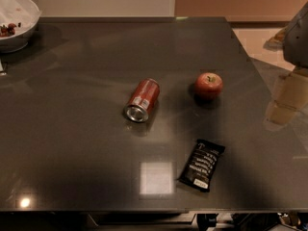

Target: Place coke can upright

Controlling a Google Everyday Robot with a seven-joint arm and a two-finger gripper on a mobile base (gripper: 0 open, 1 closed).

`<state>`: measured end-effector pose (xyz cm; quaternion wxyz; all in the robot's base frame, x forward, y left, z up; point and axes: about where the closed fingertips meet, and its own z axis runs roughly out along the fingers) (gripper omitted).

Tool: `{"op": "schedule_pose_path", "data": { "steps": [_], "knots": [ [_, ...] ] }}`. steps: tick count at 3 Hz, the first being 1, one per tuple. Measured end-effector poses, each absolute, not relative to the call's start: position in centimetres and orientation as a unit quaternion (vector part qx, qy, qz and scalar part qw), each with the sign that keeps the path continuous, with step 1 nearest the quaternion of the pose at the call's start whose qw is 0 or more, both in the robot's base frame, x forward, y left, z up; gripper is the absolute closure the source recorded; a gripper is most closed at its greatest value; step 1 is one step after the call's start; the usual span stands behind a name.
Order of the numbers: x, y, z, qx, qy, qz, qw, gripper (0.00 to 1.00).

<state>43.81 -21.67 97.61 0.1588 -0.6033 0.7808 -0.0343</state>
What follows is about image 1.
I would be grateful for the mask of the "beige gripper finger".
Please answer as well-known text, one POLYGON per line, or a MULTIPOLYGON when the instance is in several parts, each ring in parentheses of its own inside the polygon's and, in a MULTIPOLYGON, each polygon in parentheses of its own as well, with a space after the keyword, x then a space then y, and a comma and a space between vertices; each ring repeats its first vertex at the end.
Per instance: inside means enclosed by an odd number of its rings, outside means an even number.
POLYGON ((272 99, 285 107, 300 110, 308 104, 308 69, 295 68, 279 75, 274 84, 272 99))
POLYGON ((295 116, 296 109, 280 104, 275 100, 270 101, 265 112, 266 121, 277 125, 286 125, 295 116))

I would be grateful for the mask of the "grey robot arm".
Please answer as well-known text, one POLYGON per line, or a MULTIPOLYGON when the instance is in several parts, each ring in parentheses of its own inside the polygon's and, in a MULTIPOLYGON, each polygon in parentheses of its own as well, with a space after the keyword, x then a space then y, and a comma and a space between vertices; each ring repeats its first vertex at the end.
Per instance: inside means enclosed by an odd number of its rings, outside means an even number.
POLYGON ((308 3, 287 25, 282 48, 284 60, 295 68, 274 84, 265 113, 271 130, 285 126, 308 104, 308 3))

